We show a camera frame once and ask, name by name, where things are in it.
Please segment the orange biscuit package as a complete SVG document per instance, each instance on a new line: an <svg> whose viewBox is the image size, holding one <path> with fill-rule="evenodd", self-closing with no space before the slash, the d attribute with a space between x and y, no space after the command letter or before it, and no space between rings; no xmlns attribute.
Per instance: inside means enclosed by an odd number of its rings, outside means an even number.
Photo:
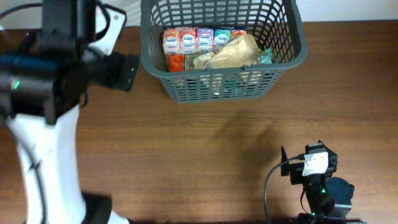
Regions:
<svg viewBox="0 0 398 224"><path fill-rule="evenodd" d="M193 61L201 56L198 54L168 54L169 70L171 72L182 72L187 70L194 70L195 66Z"/></svg>

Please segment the multicolour tissue pack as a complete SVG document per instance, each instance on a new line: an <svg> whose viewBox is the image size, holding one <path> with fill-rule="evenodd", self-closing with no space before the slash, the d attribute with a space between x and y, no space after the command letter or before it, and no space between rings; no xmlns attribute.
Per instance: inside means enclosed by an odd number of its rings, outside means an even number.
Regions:
<svg viewBox="0 0 398 224"><path fill-rule="evenodd" d="M244 27L165 27L161 41L166 54L217 53L245 34Z"/></svg>

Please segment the teal snack packet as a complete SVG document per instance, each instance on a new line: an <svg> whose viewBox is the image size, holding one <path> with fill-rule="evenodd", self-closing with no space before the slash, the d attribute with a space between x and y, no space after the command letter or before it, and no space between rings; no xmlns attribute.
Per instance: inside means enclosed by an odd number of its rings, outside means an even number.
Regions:
<svg viewBox="0 0 398 224"><path fill-rule="evenodd" d="M260 50L259 60L262 64L272 64L273 63L272 57L273 53L271 48Z"/></svg>

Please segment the beige bag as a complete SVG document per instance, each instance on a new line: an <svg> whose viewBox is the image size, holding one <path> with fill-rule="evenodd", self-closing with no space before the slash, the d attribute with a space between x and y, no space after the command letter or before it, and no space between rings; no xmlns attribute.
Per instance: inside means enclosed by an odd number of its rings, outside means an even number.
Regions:
<svg viewBox="0 0 398 224"><path fill-rule="evenodd" d="M234 39L217 53L199 55L193 60L195 70L238 68L261 63L261 53L254 37L245 34Z"/></svg>

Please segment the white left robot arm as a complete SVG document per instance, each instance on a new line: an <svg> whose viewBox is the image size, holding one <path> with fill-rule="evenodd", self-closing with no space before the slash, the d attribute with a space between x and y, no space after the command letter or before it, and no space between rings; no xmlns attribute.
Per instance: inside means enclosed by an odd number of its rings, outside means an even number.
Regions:
<svg viewBox="0 0 398 224"><path fill-rule="evenodd" d="M127 15L101 1L42 1L42 26L1 54L1 124L17 144L27 223L123 224L111 197L84 193L76 161L89 85L129 91L139 57L114 46Z"/></svg>

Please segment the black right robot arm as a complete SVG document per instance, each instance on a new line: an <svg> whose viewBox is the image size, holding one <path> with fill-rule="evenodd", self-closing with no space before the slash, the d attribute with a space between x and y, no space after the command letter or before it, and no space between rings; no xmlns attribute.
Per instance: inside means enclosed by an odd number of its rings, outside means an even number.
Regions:
<svg viewBox="0 0 398 224"><path fill-rule="evenodd" d="M298 163L291 163L285 149L281 149L281 175L290 177L292 185L301 185L310 210L298 214L297 223L361 223L349 220L354 185L340 177L337 171L338 155L318 141L305 146L298 155Z"/></svg>

